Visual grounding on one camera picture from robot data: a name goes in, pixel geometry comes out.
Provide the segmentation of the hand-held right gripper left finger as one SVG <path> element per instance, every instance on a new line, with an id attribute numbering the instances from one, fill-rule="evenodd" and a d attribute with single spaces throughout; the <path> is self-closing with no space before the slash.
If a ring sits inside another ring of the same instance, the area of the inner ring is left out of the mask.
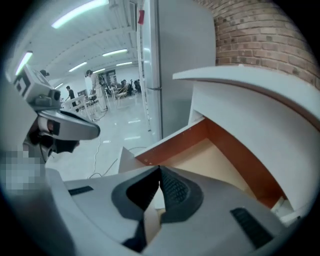
<path id="1" fill-rule="evenodd" d="M 111 193 L 111 200 L 120 215 L 137 221 L 134 235 L 122 245 L 138 253 L 147 246 L 144 213 L 159 188 L 159 181 L 160 169 L 156 165 L 118 184 Z"/>

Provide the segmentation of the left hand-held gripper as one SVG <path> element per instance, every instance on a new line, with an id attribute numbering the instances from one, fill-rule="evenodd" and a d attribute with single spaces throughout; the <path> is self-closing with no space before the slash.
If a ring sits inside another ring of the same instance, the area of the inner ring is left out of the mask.
<path id="1" fill-rule="evenodd" d="M 80 141 L 100 135 L 100 127 L 93 121 L 62 108 L 60 91 L 29 65 L 17 75 L 14 86 L 36 114 L 24 143 L 38 149 L 43 160 L 52 153 L 73 153 Z"/>

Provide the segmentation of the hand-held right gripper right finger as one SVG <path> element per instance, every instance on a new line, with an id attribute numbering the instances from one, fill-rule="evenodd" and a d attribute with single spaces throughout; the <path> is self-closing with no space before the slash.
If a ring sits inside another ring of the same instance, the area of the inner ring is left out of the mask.
<path id="1" fill-rule="evenodd" d="M 161 224 L 187 221 L 202 205 L 204 193 L 200 186 L 171 169 L 160 166 L 159 186 L 163 194 L 165 213 Z"/>

